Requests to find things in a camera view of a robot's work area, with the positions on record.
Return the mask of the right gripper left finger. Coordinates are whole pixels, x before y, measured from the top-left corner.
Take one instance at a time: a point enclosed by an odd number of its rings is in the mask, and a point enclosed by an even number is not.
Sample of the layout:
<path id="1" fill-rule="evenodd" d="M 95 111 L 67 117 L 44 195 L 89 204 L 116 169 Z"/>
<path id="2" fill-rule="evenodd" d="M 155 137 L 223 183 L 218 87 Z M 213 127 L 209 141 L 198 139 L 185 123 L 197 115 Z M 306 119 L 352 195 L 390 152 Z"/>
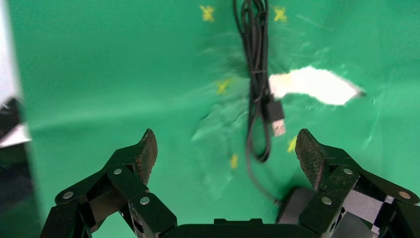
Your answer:
<path id="1" fill-rule="evenodd" d="M 90 238 L 114 213 L 139 238 L 166 235 L 177 218 L 147 186 L 157 155 L 151 129 L 138 143 L 117 149 L 99 171 L 57 194 L 41 237 Z"/>

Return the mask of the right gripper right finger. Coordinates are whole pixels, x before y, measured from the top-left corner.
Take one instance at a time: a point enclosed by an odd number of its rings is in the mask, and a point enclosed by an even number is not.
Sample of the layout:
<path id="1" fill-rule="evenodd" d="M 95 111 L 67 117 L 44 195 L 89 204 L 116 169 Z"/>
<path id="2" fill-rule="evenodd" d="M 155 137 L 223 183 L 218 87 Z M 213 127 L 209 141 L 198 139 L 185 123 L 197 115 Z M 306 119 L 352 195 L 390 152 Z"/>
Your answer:
<path id="1" fill-rule="evenodd" d="M 318 237 L 331 237 L 346 214 L 360 218 L 379 238 L 419 237 L 415 193 L 368 172 L 345 150 L 318 142 L 307 129 L 299 131 L 295 152 L 315 190 L 299 222 Z"/>

